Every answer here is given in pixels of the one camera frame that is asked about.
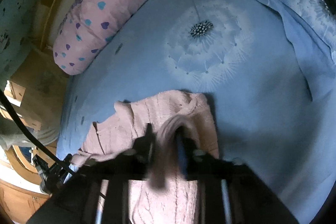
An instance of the pink garment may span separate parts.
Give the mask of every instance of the pink garment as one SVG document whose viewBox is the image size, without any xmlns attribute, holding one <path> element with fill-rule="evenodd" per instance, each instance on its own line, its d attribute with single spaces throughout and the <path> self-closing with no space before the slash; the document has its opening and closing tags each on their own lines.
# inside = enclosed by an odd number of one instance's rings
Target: pink garment
<svg viewBox="0 0 336 224">
<path fill-rule="evenodd" d="M 146 0 L 76 0 L 54 43 L 55 63 L 82 73 Z"/>
<path fill-rule="evenodd" d="M 94 123 L 73 164 L 83 165 L 88 159 L 105 161 L 131 148 L 135 138 L 144 135 L 147 123 L 158 132 L 169 118 L 180 114 L 189 117 L 197 132 L 192 137 L 202 150 L 218 157 L 214 121 L 203 94 L 177 90 L 159 93 L 134 103 L 116 102 L 116 113 L 103 123 Z M 177 168 L 166 180 L 166 191 L 151 190 L 146 182 L 130 181 L 130 219 L 133 224 L 192 224 L 197 216 L 197 183 L 184 181 Z M 107 181 L 103 182 L 105 193 Z"/>
</svg>

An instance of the bed sheet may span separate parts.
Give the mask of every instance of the bed sheet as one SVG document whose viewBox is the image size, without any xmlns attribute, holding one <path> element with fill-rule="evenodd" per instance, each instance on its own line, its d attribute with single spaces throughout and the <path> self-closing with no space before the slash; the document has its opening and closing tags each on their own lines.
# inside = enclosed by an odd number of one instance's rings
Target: bed sheet
<svg viewBox="0 0 336 224">
<path fill-rule="evenodd" d="M 199 23 L 211 30 L 193 38 Z M 336 177 L 336 95 L 312 100 L 282 17 L 258 0 L 149 0 L 70 78 L 57 155 L 75 153 L 115 101 L 172 89 L 205 93 L 221 157 L 241 158 L 300 223 L 312 220 Z"/>
</svg>

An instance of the pink pillow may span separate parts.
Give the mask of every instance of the pink pillow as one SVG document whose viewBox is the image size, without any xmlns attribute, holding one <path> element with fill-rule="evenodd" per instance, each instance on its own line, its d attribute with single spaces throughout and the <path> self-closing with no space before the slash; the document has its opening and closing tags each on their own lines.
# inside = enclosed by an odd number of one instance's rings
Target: pink pillow
<svg viewBox="0 0 336 224">
<path fill-rule="evenodd" d="M 55 63 L 82 73 L 146 0 L 80 0 L 67 14 L 54 43 Z"/>
</svg>

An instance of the white dandelion pattern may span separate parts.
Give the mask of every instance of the white dandelion pattern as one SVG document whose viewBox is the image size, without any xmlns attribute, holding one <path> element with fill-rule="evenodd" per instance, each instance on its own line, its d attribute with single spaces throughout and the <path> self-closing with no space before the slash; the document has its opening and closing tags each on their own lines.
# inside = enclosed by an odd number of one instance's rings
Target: white dandelion pattern
<svg viewBox="0 0 336 224">
<path fill-rule="evenodd" d="M 171 75 L 198 92 L 214 91 L 236 73 L 251 52 L 253 34 L 248 16 L 224 0 L 188 8 L 165 39 L 165 63 Z M 193 37 L 193 26 L 205 20 L 213 28 Z"/>
<path fill-rule="evenodd" d="M 288 0 L 288 3 L 333 52 L 336 49 L 336 17 L 324 0 Z"/>
</svg>

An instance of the cable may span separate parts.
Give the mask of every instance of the cable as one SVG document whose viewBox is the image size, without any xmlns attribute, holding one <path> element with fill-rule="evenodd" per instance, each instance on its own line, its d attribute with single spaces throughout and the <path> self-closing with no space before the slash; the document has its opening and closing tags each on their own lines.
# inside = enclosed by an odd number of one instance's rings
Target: cable
<svg viewBox="0 0 336 224">
<path fill-rule="evenodd" d="M 57 158 L 53 153 L 51 153 L 38 139 L 36 139 L 26 128 L 26 126 L 22 123 L 19 116 L 16 114 L 12 104 L 8 101 L 5 94 L 0 90 L 0 102 L 7 110 L 8 114 L 11 116 L 13 121 L 22 131 L 22 133 L 27 137 L 29 141 L 31 141 L 34 145 L 36 145 L 42 152 L 44 152 L 48 157 L 50 157 L 54 162 L 63 167 L 66 171 L 68 171 L 71 175 L 74 175 L 75 172 L 70 169 L 63 161 Z"/>
</svg>

